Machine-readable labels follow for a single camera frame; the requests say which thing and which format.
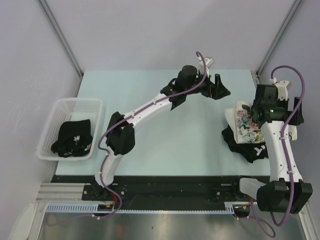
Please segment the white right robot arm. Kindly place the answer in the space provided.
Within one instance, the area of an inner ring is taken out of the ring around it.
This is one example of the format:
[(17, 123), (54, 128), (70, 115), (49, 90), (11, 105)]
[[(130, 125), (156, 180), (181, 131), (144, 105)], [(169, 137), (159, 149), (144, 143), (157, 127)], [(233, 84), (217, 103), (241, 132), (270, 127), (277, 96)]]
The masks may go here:
[(289, 133), (285, 124), (288, 110), (288, 81), (271, 85), (259, 84), (250, 110), (254, 123), (258, 124), (265, 139), (270, 165), (269, 182), (242, 177), (230, 188), (231, 196), (242, 201), (250, 196), (264, 212), (298, 214), (313, 193), (310, 183), (303, 181), (294, 160)]

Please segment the white plastic laundry basket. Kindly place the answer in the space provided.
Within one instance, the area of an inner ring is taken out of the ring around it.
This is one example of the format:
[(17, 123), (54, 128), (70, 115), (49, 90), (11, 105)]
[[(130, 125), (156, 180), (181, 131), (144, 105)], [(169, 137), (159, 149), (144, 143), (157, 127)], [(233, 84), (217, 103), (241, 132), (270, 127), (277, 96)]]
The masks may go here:
[[(48, 161), (84, 161), (89, 159), (97, 141), (99, 125), (103, 111), (103, 101), (97, 98), (62, 98), (52, 107), (49, 117), (42, 132), (37, 157)], [(67, 122), (90, 120), (89, 135), (92, 137), (88, 151), (83, 156), (58, 156), (51, 148), (58, 141), (62, 125)]]

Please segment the black t shirt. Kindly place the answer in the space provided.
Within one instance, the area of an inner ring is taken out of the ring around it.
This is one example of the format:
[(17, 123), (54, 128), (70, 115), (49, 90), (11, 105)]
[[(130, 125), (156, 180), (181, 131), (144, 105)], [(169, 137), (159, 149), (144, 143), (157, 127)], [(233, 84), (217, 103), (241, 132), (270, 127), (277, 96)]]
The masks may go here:
[(92, 146), (91, 121), (64, 122), (58, 132), (58, 139), (51, 146), (51, 152), (62, 158), (83, 157)]

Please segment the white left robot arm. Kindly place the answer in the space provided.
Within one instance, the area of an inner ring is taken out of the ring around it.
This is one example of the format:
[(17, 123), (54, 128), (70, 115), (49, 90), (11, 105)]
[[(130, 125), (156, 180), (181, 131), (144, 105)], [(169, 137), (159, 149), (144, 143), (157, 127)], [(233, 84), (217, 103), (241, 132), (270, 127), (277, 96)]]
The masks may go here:
[(220, 74), (215, 74), (211, 81), (209, 70), (199, 70), (193, 65), (185, 65), (151, 101), (126, 114), (114, 112), (109, 120), (105, 133), (100, 141), (105, 141), (105, 146), (98, 146), (105, 151), (105, 158), (94, 176), (97, 184), (93, 194), (100, 200), (110, 196), (111, 185), (115, 172), (122, 157), (128, 154), (136, 144), (136, 131), (144, 123), (158, 114), (172, 111), (186, 101), (188, 95), (201, 94), (214, 100), (227, 97), (231, 92), (223, 85)]

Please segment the white t shirt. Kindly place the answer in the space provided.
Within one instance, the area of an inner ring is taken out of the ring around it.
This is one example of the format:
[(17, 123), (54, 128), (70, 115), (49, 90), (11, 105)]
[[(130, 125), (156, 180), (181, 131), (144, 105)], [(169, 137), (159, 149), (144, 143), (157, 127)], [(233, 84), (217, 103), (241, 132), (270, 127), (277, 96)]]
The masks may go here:
[(267, 146), (262, 130), (250, 116), (251, 107), (246, 101), (238, 101), (235, 107), (224, 110), (227, 128), (221, 134), (227, 144)]

